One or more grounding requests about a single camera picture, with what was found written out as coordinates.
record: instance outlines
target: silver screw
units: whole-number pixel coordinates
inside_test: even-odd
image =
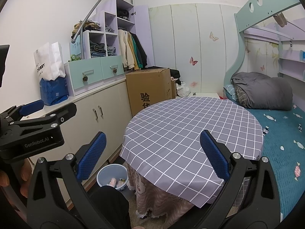
[[[71,153],[66,155],[66,160],[71,160],[73,158],[74,158],[74,155]]]
[[[234,152],[233,153],[233,157],[235,158],[235,159],[240,159],[240,154],[238,153],[238,152]]]
[[[262,161],[263,161],[264,163],[268,163],[268,162],[269,162],[269,159],[268,159],[267,157],[262,157]]]
[[[37,160],[37,162],[38,162],[39,164],[41,164],[41,163],[43,163],[43,162],[44,162],[44,160],[45,160],[45,158],[44,158],[44,157],[40,157],[40,158]]]

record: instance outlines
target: person's leg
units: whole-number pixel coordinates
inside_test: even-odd
[[[115,229],[131,229],[129,203],[120,191],[103,186],[91,195],[91,200]]]

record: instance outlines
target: trash can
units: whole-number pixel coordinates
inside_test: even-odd
[[[126,189],[128,182],[128,173],[125,166],[120,164],[109,164],[101,168],[97,174],[96,181],[98,185],[102,187],[110,183],[112,178],[115,178],[117,182],[120,180],[120,178],[125,179],[124,184],[121,187],[116,188],[116,190],[123,191]]]

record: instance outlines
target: gray tablecloth with white grid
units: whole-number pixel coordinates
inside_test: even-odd
[[[209,97],[167,100],[142,110],[126,128],[120,155],[160,189],[202,207],[223,186],[200,146],[205,129],[231,152],[253,160],[261,156],[257,119],[230,100]]]

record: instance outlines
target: drawer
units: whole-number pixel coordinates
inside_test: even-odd
[[[101,65],[104,79],[115,77],[124,73],[121,55],[101,58]]]
[[[74,90],[103,80],[100,59],[92,58],[69,62],[70,76]],[[83,81],[84,75],[88,77],[88,81],[86,82]]]

